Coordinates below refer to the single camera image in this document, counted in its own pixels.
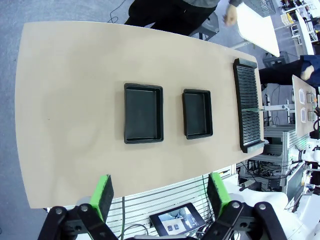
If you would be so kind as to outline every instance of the basket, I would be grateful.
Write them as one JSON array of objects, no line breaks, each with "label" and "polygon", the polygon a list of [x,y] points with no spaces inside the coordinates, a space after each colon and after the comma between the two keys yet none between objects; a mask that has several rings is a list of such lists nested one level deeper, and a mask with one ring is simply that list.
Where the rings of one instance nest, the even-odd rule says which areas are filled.
[{"label": "basket", "polygon": [[261,17],[268,17],[276,14],[272,0],[243,0],[243,2]]}]

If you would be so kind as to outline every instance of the black tray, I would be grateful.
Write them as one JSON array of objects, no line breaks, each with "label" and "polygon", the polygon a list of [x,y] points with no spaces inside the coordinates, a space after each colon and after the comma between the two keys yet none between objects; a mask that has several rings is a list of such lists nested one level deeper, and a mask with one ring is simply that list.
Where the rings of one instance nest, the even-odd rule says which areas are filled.
[{"label": "black tray", "polygon": [[126,144],[164,140],[163,88],[126,83],[124,85]]},{"label": "black tray", "polygon": [[213,135],[210,91],[185,89],[182,94],[184,135],[198,139]]}]

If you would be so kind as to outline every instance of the screw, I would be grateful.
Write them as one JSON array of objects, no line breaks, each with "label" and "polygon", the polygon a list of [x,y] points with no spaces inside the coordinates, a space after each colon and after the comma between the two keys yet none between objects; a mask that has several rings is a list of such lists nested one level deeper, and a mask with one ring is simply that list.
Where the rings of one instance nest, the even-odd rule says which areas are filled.
[{"label": "screw", "polygon": [[260,205],[259,205],[259,208],[260,208],[261,210],[265,210],[265,209],[266,209],[266,205],[260,204]]},{"label": "screw", "polygon": [[232,203],[232,207],[235,208],[235,209],[237,209],[237,208],[240,207],[240,205],[239,205],[239,203],[234,202],[234,203]]},{"label": "screw", "polygon": [[81,206],[81,210],[83,212],[86,212],[86,211],[88,211],[88,207],[86,205],[83,205],[83,206]]},{"label": "screw", "polygon": [[62,214],[62,209],[61,209],[61,208],[57,208],[57,209],[55,210],[55,213],[58,214],[58,215],[59,215],[59,214]]}]

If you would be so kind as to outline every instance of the blue-gray floor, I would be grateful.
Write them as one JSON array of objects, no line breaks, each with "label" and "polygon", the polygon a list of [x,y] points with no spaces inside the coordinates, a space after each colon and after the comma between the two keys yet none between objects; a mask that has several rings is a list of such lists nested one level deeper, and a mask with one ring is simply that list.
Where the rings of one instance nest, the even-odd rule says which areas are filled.
[{"label": "blue-gray floor", "polygon": [[[46,213],[42,209],[30,209],[22,181],[15,133],[15,78],[17,56],[23,24],[34,21],[94,21],[107,22],[110,12],[118,7],[122,0],[1,0],[0,1],[0,228],[2,240],[37,239]],[[128,18],[128,8],[133,0],[126,0],[113,16],[119,24]],[[216,14],[220,21],[220,32],[211,42],[231,46],[240,41],[236,27],[225,27],[222,23],[228,1],[221,0]],[[280,15],[272,17],[275,27],[281,26]],[[290,31],[277,32],[281,51],[296,55]],[[263,68],[262,57],[266,51],[252,44],[238,50],[254,55],[259,68]],[[268,87],[272,93],[277,87]],[[285,87],[287,94],[280,90],[279,103],[283,104],[290,87]],[[273,100],[278,102],[278,90],[274,91]]]}]

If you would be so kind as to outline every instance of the table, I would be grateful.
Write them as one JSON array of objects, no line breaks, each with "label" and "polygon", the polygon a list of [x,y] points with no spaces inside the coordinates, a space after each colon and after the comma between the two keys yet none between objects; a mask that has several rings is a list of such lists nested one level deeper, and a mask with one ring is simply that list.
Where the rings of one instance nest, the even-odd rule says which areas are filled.
[{"label": "table", "polygon": [[279,57],[280,52],[271,17],[260,16],[244,3],[241,3],[236,8],[236,11],[238,16],[238,32],[245,41],[231,48],[237,49],[251,42],[272,55]]},{"label": "table", "polygon": [[[294,94],[294,109],[295,109],[295,132],[298,137],[309,134],[314,130],[314,122],[308,121],[308,112],[313,112],[313,106],[311,103],[307,103],[307,94],[313,93],[316,96],[316,89],[313,86],[307,84],[307,82],[301,80],[299,77],[292,75],[292,86]],[[300,102],[299,90],[302,89],[305,97],[304,104]],[[301,120],[301,109],[305,109],[306,121]]]},{"label": "table", "polygon": [[[114,197],[170,185],[262,153],[239,144],[233,62],[221,45],[129,25],[26,23],[15,83],[16,141],[31,208],[74,205],[111,174]],[[258,68],[255,70],[262,107]],[[164,141],[124,143],[124,84],[163,87]],[[213,136],[184,136],[184,89],[211,92]],[[263,116],[260,116],[263,139]]]},{"label": "table", "polygon": [[295,14],[296,14],[298,21],[299,21],[299,24],[297,24],[296,26],[298,28],[299,35],[301,38],[301,43],[302,43],[302,47],[303,47],[303,54],[304,55],[314,55],[315,52],[314,52],[314,48],[311,43],[311,39],[310,39],[310,35],[309,35],[310,32],[308,31],[307,25],[297,10],[295,10]]}]

